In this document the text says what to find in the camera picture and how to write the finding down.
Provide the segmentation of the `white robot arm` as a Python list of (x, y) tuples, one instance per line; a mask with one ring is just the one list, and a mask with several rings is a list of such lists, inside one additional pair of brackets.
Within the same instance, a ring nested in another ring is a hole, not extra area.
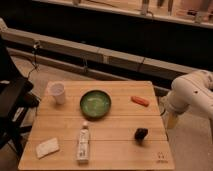
[(213, 73), (197, 70), (175, 78), (165, 97), (167, 128), (172, 129), (190, 106), (198, 108), (213, 120)]

